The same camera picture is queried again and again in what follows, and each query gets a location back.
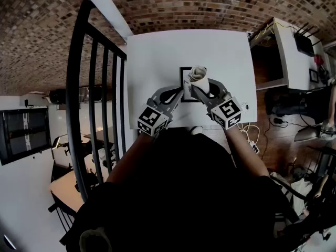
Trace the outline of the black bag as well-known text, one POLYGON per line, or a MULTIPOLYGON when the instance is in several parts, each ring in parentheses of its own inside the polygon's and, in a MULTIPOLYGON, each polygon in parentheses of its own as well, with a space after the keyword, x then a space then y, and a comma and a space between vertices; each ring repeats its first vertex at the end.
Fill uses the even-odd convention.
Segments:
POLYGON ((285 115, 304 115, 319 124, 327 119, 331 87, 314 90, 308 93, 294 92, 287 88, 276 88, 265 93, 264 101, 268 115, 279 117, 285 115))

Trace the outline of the black chair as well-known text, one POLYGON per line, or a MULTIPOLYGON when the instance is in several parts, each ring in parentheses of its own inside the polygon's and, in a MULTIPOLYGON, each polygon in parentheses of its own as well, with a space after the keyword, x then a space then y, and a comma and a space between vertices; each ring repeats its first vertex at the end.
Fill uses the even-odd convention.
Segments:
POLYGON ((275 176, 271 179, 287 190, 284 196, 292 196, 291 200, 280 203, 281 210, 276 213, 276 248, 281 252, 298 251, 315 233, 320 234, 325 242, 328 241, 332 236, 331 228, 336 226, 336 181, 333 177, 329 176, 318 198, 314 198, 314 195, 323 179, 322 176, 312 184, 307 196, 299 194, 288 183, 275 176), (300 216, 293 209, 293 195, 305 200, 300 216))

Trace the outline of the white structural beam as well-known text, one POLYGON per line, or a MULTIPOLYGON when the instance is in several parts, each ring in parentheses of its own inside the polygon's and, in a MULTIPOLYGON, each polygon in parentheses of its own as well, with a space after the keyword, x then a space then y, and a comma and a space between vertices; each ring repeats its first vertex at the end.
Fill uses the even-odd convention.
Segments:
POLYGON ((112 0, 91 0, 125 42, 133 36, 129 25, 112 0))

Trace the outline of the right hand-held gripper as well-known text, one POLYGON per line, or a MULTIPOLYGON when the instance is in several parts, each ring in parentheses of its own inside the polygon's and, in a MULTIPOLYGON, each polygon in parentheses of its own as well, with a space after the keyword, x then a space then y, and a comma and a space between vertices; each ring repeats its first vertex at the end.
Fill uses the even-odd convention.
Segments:
POLYGON ((221 82, 208 79, 208 83, 208 93, 192 85, 191 96, 206 105, 210 118, 228 130, 241 121, 241 106, 235 97, 224 100, 228 91, 221 82))

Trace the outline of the white plastic bag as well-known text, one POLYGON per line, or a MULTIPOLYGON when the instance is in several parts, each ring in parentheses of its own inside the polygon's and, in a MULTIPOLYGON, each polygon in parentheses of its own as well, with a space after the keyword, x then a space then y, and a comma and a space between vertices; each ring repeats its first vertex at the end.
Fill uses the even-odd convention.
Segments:
MULTIPOLYGON (((291 184, 291 188, 294 189, 296 192, 303 196, 307 196, 307 194, 312 189, 312 183, 309 181, 305 181, 301 179, 299 181, 293 182, 291 184)), ((301 215, 305 205, 305 200, 300 199, 299 197, 293 195, 293 209, 298 216, 301 215)))

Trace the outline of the wooden desk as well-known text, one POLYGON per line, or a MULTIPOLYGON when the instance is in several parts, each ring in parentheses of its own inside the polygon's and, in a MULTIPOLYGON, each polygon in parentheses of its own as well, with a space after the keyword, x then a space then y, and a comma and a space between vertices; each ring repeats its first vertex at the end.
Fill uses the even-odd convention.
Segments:
POLYGON ((50 191, 60 199, 65 205, 73 211, 79 211, 80 207, 84 204, 81 194, 75 188, 76 177, 74 171, 70 171, 64 176, 51 182, 50 191))

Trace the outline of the black router with antennas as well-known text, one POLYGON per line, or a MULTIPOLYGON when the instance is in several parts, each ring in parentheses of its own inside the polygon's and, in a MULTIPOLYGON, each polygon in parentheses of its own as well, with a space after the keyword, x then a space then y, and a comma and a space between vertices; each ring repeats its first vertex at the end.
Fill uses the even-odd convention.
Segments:
POLYGON ((315 32, 313 32, 312 34, 305 36, 305 34, 310 31, 311 29, 313 29, 313 26, 307 29, 304 29, 309 23, 305 23, 301 28, 299 28, 295 33, 294 33, 294 39, 296 42, 296 46, 297 46, 297 50, 298 52, 305 54, 309 57, 314 57, 315 53, 313 50, 314 45, 316 45, 317 43, 319 43, 321 40, 319 40, 317 43, 312 43, 310 40, 310 37, 312 35, 317 34, 320 30, 316 30, 315 32))

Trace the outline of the person's left forearm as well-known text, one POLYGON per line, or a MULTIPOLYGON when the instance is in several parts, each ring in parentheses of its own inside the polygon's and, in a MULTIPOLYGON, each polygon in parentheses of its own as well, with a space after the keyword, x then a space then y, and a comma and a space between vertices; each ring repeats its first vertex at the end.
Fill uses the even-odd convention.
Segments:
POLYGON ((121 184, 137 170, 143 158, 150 151, 154 137, 141 133, 109 174, 106 182, 121 184))

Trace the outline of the long wooden table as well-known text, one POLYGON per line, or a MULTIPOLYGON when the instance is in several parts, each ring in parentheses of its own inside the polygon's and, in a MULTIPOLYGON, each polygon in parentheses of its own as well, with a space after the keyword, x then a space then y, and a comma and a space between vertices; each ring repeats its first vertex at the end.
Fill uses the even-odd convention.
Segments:
MULTIPOLYGON (((85 135, 82 135, 82 136, 86 139, 91 139, 91 134, 85 134, 85 135)), ((98 141, 103 143, 104 142, 104 131, 103 130, 96 131, 96 138, 97 138, 98 141)), ((108 127, 108 142, 110 144, 114 144, 113 127, 108 127)))

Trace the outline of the beige cloth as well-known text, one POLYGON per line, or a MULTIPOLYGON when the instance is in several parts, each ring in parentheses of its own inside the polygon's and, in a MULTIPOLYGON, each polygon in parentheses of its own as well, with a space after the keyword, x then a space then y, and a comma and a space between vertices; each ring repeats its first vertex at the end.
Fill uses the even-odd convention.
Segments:
POLYGON ((209 93, 209 81, 207 77, 207 70, 202 66, 194 66, 192 67, 190 73, 188 74, 188 78, 192 87, 197 87, 201 89, 206 94, 209 93))

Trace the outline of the person's black shirt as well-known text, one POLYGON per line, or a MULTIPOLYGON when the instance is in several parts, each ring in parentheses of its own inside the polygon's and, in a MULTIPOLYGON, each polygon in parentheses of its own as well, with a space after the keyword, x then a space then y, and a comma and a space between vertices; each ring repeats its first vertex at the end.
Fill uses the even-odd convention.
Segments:
POLYGON ((124 183, 98 185, 78 211, 67 252, 281 252, 286 197, 203 134, 168 129, 124 183))

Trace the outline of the white side desk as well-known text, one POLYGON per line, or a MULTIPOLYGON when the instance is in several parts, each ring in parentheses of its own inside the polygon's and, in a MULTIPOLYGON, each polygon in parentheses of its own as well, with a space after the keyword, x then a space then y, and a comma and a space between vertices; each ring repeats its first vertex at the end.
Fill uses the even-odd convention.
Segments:
POLYGON ((295 32, 296 30, 287 22, 273 18, 272 22, 260 31, 260 35, 255 36, 250 41, 250 48, 253 48, 262 39, 273 33, 277 41, 283 74, 283 77, 280 79, 257 84, 256 90, 281 86, 287 86, 290 89, 296 90, 311 90, 325 86, 321 80, 319 80, 319 83, 312 83, 310 81, 309 69, 316 71, 317 65, 313 57, 298 52, 294 39, 295 32))

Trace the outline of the black metal railing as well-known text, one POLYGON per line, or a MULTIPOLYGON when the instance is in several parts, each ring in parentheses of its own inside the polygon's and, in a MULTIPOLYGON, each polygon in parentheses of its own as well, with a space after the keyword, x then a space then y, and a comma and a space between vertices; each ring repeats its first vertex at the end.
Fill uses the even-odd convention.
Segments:
POLYGON ((116 160, 126 152, 125 145, 125 118, 124 118, 124 70, 127 55, 104 34, 88 22, 89 15, 95 5, 90 0, 82 2, 75 22, 68 55, 66 79, 66 120, 67 134, 71 160, 75 172, 79 192, 83 201, 89 196, 90 184, 87 178, 85 160, 82 153, 79 120, 79 76, 83 41, 86 35, 92 38, 92 48, 89 64, 89 122, 91 129, 91 145, 93 160, 96 166, 98 182, 103 183, 99 162, 95 121, 95 101, 93 89, 95 87, 96 58, 98 44, 104 47, 102 66, 102 121, 104 145, 108 144, 107 124, 107 65, 108 54, 113 54, 112 61, 112 125, 114 137, 114 150, 116 160))

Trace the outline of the gray metal panel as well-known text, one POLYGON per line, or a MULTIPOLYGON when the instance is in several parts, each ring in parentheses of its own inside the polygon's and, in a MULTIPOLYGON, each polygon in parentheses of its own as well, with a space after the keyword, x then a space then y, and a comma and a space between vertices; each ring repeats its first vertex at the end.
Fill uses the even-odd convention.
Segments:
POLYGON ((321 132, 321 125, 316 125, 313 127, 305 127, 296 133, 294 141, 301 142, 317 139, 320 136, 320 132, 321 132))

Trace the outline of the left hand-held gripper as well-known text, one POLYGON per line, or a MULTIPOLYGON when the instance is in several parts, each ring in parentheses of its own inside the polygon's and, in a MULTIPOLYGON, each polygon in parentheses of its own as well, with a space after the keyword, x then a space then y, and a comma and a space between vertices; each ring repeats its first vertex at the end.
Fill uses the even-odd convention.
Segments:
POLYGON ((172 122, 172 112, 183 94, 183 88, 180 86, 158 89, 143 105, 138 117, 138 129, 150 136, 156 136, 172 122))

